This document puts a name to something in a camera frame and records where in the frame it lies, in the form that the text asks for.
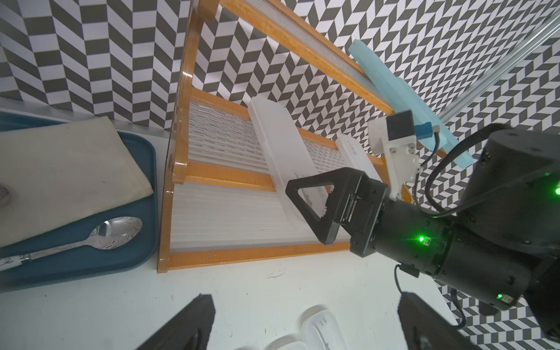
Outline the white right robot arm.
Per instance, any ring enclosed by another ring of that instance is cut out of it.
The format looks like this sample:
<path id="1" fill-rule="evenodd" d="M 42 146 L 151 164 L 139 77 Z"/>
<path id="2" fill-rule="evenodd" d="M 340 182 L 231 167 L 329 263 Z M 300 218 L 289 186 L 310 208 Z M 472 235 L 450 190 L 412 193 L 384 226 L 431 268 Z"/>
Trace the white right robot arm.
<path id="1" fill-rule="evenodd" d="M 472 146 L 484 148 L 458 206 L 429 211 L 392 201 L 388 187 L 342 168 L 286 188 L 318 240 L 343 228 L 351 252 L 379 253 L 476 299 L 484 311 L 529 304 L 546 338 L 559 340 L 559 136 L 494 123 L 461 141 L 427 179 Z"/>

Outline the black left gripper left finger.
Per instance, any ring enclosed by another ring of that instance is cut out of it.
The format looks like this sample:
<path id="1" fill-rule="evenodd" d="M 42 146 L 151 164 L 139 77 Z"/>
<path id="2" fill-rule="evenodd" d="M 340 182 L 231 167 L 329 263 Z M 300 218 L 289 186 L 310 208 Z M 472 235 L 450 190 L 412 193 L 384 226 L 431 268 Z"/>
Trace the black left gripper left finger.
<path id="1" fill-rule="evenodd" d="M 211 295 L 198 295 L 137 349 L 207 349 L 216 310 Z"/>

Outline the white pencil case labelled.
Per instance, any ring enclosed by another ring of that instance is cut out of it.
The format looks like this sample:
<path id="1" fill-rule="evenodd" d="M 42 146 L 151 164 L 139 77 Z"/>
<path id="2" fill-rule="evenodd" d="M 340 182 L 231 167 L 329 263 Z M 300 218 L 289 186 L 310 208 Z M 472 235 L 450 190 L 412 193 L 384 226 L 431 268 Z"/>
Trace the white pencil case labelled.
<path id="1" fill-rule="evenodd" d="M 381 181 L 379 173 L 358 140 L 346 134 L 338 134 L 335 144 L 348 167 L 363 171 L 371 179 Z"/>
<path id="2" fill-rule="evenodd" d="M 265 350 L 309 350 L 309 347 L 295 335 L 285 335 L 272 341 Z"/>

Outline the frosted white pencil case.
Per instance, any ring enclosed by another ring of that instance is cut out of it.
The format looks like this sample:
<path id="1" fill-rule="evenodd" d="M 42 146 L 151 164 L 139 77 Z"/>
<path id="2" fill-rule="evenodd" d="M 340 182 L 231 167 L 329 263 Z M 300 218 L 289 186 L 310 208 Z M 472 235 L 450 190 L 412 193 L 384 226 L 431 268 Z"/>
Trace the frosted white pencil case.
<path id="1" fill-rule="evenodd" d="M 292 179 L 319 172 L 285 107 L 264 97 L 254 97 L 248 111 L 284 215 L 291 226 L 304 228 L 307 223 L 287 197 L 286 186 Z"/>

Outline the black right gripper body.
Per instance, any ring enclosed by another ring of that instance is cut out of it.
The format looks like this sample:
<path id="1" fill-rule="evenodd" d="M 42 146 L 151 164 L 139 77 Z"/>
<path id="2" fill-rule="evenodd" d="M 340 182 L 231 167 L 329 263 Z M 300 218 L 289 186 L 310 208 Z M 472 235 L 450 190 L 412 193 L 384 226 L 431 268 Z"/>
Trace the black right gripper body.
<path id="1" fill-rule="evenodd" d="M 325 213 L 327 231 L 325 243 L 334 243 L 342 227 L 350 235 L 350 251 L 362 258 L 375 252 L 373 233 L 389 188 L 383 182 L 370 178 L 364 171 L 342 168 L 328 173 L 328 184 L 333 186 Z"/>

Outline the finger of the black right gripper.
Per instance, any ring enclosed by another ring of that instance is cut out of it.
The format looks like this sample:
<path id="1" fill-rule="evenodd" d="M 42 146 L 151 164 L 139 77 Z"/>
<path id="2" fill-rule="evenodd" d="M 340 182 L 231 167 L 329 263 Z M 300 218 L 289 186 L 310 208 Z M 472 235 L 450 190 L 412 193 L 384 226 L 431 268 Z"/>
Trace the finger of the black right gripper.
<path id="1" fill-rule="evenodd" d="M 287 197 L 323 245 L 332 245 L 338 235 L 349 172 L 336 169 L 287 182 Z"/>

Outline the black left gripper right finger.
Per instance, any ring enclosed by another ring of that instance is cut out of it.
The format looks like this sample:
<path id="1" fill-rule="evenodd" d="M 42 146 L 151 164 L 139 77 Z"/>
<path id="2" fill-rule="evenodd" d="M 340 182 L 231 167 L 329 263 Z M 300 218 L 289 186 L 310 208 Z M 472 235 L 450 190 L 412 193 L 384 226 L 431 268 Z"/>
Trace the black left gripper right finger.
<path id="1" fill-rule="evenodd" d="M 402 293 L 398 316 L 409 349 L 479 349 L 414 293 Z"/>

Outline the teal pencil case plain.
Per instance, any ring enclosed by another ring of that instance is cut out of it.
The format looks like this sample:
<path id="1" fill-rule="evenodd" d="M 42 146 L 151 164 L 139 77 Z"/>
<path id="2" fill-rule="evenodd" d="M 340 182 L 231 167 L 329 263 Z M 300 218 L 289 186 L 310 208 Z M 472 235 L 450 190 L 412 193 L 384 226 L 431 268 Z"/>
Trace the teal pencil case plain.
<path id="1" fill-rule="evenodd" d="M 370 81 L 379 89 L 379 96 L 395 112 L 410 110 L 415 125 L 431 123 L 440 128 L 440 149 L 450 153 L 459 144 L 457 138 L 424 100 L 403 79 L 396 77 L 385 63 L 362 41 L 356 39 L 349 53 L 363 69 Z"/>

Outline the aluminium corner post right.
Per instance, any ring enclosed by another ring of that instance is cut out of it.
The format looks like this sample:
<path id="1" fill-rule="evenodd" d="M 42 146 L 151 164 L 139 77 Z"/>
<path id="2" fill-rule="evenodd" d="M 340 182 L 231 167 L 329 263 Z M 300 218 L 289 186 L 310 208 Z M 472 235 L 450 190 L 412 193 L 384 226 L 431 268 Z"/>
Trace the aluminium corner post right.
<path id="1" fill-rule="evenodd" d="M 528 55 L 532 54 L 546 40 L 551 38 L 559 30 L 559 9 L 557 9 L 542 26 L 535 29 L 528 38 L 524 39 L 519 45 L 508 53 L 503 59 L 497 62 L 479 80 L 473 83 L 460 96 L 458 96 L 449 106 L 447 106 L 438 117 L 443 123 L 455 118 L 465 107 L 487 91 L 501 77 L 512 70 L 519 62 L 523 61 Z"/>

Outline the white pencil case label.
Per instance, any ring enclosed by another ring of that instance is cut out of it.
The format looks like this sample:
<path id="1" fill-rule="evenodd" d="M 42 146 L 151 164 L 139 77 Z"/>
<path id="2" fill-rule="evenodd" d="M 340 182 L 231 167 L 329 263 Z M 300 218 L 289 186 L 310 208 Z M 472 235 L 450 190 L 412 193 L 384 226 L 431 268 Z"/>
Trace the white pencil case label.
<path id="1" fill-rule="evenodd" d="M 309 349 L 347 349 L 335 315 L 323 305 L 312 306 L 300 318 L 300 337 Z"/>

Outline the beige cloth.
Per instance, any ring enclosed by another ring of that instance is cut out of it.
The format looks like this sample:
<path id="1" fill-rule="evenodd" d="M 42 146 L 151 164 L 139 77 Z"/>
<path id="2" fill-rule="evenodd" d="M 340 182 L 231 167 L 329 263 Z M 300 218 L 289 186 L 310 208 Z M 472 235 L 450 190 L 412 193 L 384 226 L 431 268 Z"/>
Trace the beige cloth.
<path id="1" fill-rule="evenodd" d="M 154 193 L 108 118 L 1 133 L 1 245 Z"/>

